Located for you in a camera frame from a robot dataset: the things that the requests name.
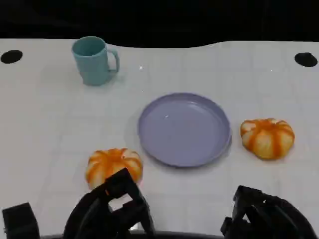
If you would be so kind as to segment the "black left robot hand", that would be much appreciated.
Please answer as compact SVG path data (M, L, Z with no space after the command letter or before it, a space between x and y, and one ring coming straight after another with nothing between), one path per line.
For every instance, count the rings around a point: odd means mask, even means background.
M70 214L65 239L127 239L130 228L140 223L146 237L155 237L149 206L123 168L84 195Z

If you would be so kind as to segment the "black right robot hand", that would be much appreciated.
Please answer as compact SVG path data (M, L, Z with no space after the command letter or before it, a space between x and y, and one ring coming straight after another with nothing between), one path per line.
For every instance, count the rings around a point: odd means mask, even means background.
M226 239L317 239L307 218L287 200L238 186L231 217L221 232Z

